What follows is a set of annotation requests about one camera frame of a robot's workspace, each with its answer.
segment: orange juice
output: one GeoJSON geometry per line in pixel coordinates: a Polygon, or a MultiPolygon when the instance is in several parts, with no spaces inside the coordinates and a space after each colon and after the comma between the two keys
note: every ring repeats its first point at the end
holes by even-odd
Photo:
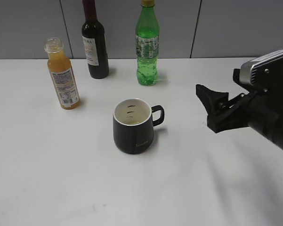
{"type": "Polygon", "coordinates": [[[64,45],[59,38],[45,42],[48,53],[48,69],[54,83],[58,100],[64,109],[74,109],[80,104],[70,59],[64,53],[64,45]]]}

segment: wine bottle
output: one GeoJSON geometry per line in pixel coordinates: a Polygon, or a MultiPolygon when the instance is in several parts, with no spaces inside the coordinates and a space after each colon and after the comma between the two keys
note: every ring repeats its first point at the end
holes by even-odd
{"type": "Polygon", "coordinates": [[[109,74],[108,54],[105,45],[105,29],[97,20],[95,0],[82,0],[86,22],[81,32],[86,59],[92,78],[103,79],[109,74]]]}

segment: black mug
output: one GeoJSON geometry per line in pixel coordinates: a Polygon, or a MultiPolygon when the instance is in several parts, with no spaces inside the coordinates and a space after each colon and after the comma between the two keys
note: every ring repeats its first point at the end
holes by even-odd
{"type": "Polygon", "coordinates": [[[140,99],[120,102],[113,114],[113,137],[116,146],[128,154],[140,154],[153,142],[154,126],[164,121],[164,109],[140,99]],[[152,113],[161,111],[160,118],[153,121],[152,113]]]}

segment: robotic arm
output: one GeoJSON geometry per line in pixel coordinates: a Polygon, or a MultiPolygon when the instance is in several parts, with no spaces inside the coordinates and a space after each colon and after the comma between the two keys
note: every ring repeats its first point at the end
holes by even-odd
{"type": "Polygon", "coordinates": [[[283,50],[244,63],[233,80],[248,94],[228,100],[228,93],[196,85],[207,126],[215,133],[249,126],[283,149],[283,50]]]}

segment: wine label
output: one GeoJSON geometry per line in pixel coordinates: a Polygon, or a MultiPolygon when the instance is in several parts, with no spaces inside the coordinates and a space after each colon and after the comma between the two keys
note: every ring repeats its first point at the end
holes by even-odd
{"type": "Polygon", "coordinates": [[[99,66],[95,39],[88,39],[83,36],[83,42],[88,64],[99,66]]]}

